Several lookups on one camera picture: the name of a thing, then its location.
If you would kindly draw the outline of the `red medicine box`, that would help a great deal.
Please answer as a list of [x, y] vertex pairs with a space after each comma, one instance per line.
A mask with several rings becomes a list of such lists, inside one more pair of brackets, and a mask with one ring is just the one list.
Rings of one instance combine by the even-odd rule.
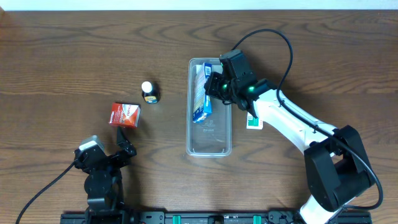
[[124, 128], [137, 128], [141, 107], [139, 105], [113, 103], [109, 124]]

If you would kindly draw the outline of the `blue tall carton box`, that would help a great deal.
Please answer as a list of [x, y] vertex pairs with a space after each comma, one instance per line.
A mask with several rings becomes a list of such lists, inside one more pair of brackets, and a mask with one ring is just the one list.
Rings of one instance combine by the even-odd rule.
[[205, 83], [211, 75], [210, 63], [203, 63], [197, 66], [195, 77], [195, 91], [193, 101], [193, 122], [201, 123], [212, 114], [210, 97], [205, 93]]

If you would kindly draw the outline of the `white green box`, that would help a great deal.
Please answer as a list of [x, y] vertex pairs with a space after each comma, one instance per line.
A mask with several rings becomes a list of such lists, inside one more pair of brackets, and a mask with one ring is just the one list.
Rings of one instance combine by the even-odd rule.
[[255, 118], [250, 113], [247, 113], [246, 128], [262, 130], [263, 129], [263, 120], [261, 120], [259, 118]]

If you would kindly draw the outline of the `dark bottle white cap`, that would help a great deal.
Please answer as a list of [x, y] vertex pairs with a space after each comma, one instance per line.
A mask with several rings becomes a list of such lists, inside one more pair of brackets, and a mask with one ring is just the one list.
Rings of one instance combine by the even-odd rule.
[[145, 81], [142, 83], [141, 88], [142, 88], [142, 97], [146, 103], [155, 104], [159, 102], [160, 100], [159, 91], [157, 90], [157, 87], [153, 83]]

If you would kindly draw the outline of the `clear plastic container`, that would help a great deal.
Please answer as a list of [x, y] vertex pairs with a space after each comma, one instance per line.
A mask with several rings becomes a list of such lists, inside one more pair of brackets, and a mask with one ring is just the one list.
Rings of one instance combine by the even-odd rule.
[[215, 98], [210, 99], [212, 114], [201, 123], [193, 122], [195, 80], [204, 63], [211, 69], [223, 71], [218, 58], [192, 58], [188, 68], [187, 90], [187, 154], [201, 158], [219, 158], [230, 155], [232, 151], [231, 106], [224, 105]]

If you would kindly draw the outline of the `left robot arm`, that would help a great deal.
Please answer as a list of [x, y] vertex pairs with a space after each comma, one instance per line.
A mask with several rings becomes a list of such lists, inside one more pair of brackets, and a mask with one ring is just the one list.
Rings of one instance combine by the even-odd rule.
[[121, 168], [131, 163], [137, 151], [121, 127], [117, 128], [116, 144], [120, 150], [108, 156], [103, 143], [94, 135], [75, 150], [74, 166], [88, 174], [84, 189], [88, 206], [95, 212], [120, 210], [125, 206]]

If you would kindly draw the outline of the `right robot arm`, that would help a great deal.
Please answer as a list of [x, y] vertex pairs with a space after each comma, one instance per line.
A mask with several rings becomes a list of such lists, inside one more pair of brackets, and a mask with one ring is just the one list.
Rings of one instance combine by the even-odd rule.
[[300, 208], [304, 223], [327, 223], [374, 185], [374, 173], [361, 137], [351, 126], [324, 123], [292, 103], [270, 81], [258, 80], [241, 50], [219, 57], [206, 94], [236, 104], [276, 128], [304, 155], [310, 198]]

